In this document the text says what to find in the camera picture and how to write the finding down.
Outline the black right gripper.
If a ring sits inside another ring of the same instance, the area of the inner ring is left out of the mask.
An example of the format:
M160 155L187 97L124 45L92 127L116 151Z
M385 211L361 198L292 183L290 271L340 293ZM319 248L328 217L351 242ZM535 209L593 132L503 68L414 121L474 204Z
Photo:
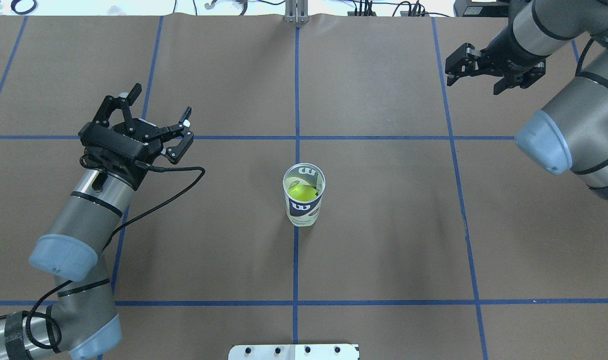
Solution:
M530 88L546 75L546 61L525 50L518 42L511 25L497 34L483 50L464 43L445 61L446 85L468 76L503 76L493 86L493 95L507 89Z

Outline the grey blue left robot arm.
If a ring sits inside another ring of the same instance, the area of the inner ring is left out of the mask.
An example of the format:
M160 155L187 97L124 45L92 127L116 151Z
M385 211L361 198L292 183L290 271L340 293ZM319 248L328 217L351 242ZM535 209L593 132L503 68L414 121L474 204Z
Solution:
M178 162L194 141L191 107L178 123L158 127L133 117L142 91L105 96L78 132L84 151L80 181L39 237L29 263L54 276L55 288L30 310L0 316L0 360L36 360L68 353L91 360L116 347L122 331L104 253L147 173L183 171Z

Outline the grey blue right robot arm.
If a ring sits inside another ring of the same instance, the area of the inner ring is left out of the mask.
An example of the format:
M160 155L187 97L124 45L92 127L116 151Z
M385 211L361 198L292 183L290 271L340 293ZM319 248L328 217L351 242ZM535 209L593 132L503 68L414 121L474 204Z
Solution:
M577 38L586 45L573 74L515 142L548 173L573 173L608 203L608 0L528 0L485 47L465 43L446 58L446 84L496 76L495 95L527 89Z

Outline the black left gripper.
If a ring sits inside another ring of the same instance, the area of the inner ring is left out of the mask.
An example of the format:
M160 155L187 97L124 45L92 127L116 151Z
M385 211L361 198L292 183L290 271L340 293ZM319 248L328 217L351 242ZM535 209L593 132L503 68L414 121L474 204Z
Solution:
M176 165L194 141L194 133L190 130L189 121L192 107L186 107L178 123L158 127L144 119L132 117L130 107L141 92L141 84L136 83L126 95L123 93L115 97L106 95L93 117L93 123L107 128L112 113L115 110L121 111L123 122L113 125L111 129L145 148L136 155L137 161L152 164L158 157L164 157L170 164Z

